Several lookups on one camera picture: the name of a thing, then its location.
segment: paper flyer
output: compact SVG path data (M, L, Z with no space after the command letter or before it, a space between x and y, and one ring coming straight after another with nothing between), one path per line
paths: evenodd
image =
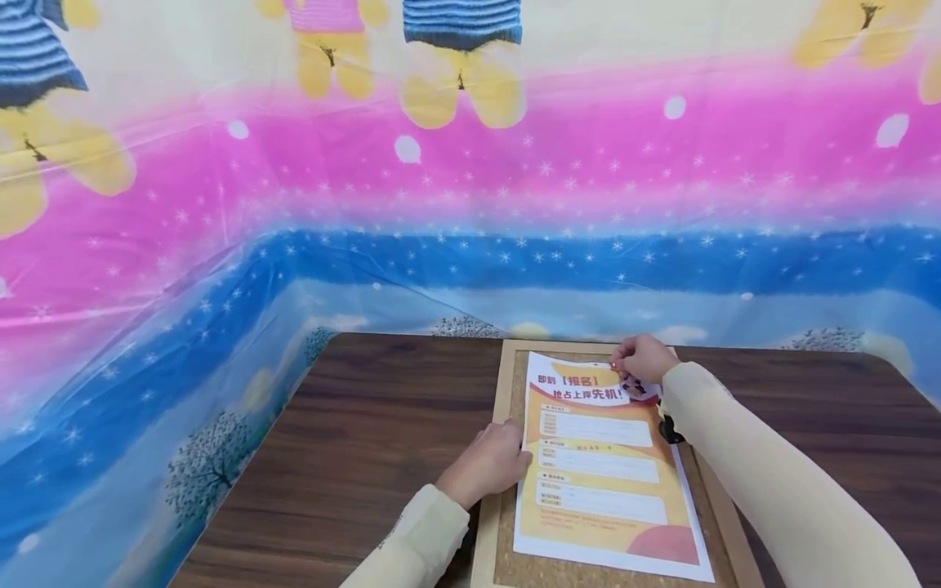
M531 352L513 550L715 582L675 446L657 432L660 387L634 401L606 363Z

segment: beige sleeve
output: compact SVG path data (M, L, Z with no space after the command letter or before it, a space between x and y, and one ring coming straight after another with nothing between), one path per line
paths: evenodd
M433 588L460 547L470 518L433 485L425 486L340 588Z
M793 588L918 588L888 532L705 368L663 379L663 409L715 470Z

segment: wooden table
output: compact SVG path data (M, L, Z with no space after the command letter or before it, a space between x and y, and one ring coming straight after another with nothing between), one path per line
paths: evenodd
M173 585L339 586L490 421L500 351L495 340L335 338ZM941 414L888 363L677 351L827 470L895 537L924 586L941 588ZM768 587L781 586L751 539ZM472 545L473 528L439 587L468 585Z

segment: plastic tablecloth backdrop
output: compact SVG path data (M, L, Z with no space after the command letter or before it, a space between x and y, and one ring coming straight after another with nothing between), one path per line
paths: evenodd
M0 1L0 585L166 583L334 332L868 352L937 401L939 25Z

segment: blue striped shirt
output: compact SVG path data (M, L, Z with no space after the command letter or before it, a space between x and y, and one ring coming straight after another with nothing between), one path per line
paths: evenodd
M69 30L62 0L0 0L0 107L26 107L56 87L87 90L49 23Z
M406 41L472 51L492 40L519 44L520 0L404 0Z

